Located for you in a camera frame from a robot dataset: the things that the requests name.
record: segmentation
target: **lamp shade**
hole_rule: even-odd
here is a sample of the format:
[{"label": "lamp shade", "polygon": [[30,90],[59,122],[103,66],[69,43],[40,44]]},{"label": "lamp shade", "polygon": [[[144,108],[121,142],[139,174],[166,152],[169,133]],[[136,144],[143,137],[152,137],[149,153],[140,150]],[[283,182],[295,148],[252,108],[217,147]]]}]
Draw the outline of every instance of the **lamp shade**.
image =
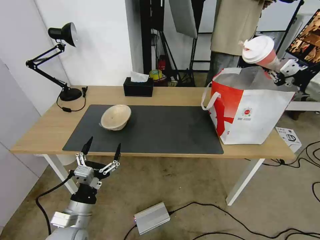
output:
[{"label": "lamp shade", "polygon": [[64,40],[71,46],[77,46],[77,30],[72,22],[67,23],[62,28],[49,28],[48,34],[55,40]]}]

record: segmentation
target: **white table leg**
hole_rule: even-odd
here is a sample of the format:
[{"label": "white table leg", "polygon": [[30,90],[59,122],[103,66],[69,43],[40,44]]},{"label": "white table leg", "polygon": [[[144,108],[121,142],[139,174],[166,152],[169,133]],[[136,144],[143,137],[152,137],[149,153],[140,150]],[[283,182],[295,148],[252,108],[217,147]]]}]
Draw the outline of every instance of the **white table leg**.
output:
[{"label": "white table leg", "polygon": [[246,168],[246,170],[244,170],[238,182],[236,183],[236,185],[234,185],[233,189],[231,190],[228,197],[226,198],[226,202],[228,206],[231,206],[234,203],[234,201],[240,195],[244,187],[248,184],[250,179],[253,177],[253,175],[262,165],[264,160],[265,158],[251,160],[251,162],[249,163],[249,166]]},{"label": "white table leg", "polygon": [[[68,176],[68,172],[58,159],[57,155],[44,154],[43,156],[50,164],[50,166],[53,168],[58,177],[61,179],[61,181],[65,180]],[[78,187],[72,179],[66,182],[65,186],[71,194],[74,194],[76,191],[78,191]]]}]

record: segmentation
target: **tissue box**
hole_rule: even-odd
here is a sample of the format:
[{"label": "tissue box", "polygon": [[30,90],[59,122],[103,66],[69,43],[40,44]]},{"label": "tissue box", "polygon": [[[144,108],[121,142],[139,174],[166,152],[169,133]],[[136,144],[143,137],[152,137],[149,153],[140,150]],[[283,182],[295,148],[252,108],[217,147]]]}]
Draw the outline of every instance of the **tissue box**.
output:
[{"label": "tissue box", "polygon": [[298,136],[292,129],[276,127],[276,130],[293,152],[298,151],[302,146]]},{"label": "tissue box", "polygon": [[125,96],[152,97],[153,79],[148,78],[146,82],[131,82],[131,77],[127,77],[123,84]]}]

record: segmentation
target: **beige coat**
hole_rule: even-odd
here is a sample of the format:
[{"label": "beige coat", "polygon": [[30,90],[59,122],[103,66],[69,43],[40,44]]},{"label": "beige coat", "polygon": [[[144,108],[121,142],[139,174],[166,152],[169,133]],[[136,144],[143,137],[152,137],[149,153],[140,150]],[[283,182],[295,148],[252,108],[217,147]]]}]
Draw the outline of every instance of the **beige coat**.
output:
[{"label": "beige coat", "polygon": [[254,35],[264,1],[217,0],[211,50],[240,56],[238,43]]}]

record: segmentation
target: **jeans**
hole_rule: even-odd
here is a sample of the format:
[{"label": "jeans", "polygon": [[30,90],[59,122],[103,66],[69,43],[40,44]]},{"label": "jeans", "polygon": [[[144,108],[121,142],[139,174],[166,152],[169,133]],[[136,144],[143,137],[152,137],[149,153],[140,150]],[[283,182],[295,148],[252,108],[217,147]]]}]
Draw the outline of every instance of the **jeans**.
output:
[{"label": "jeans", "polygon": [[217,75],[223,68],[237,67],[239,56],[230,55],[226,53],[211,52],[210,68],[207,75],[205,87],[212,81],[213,77]]}]

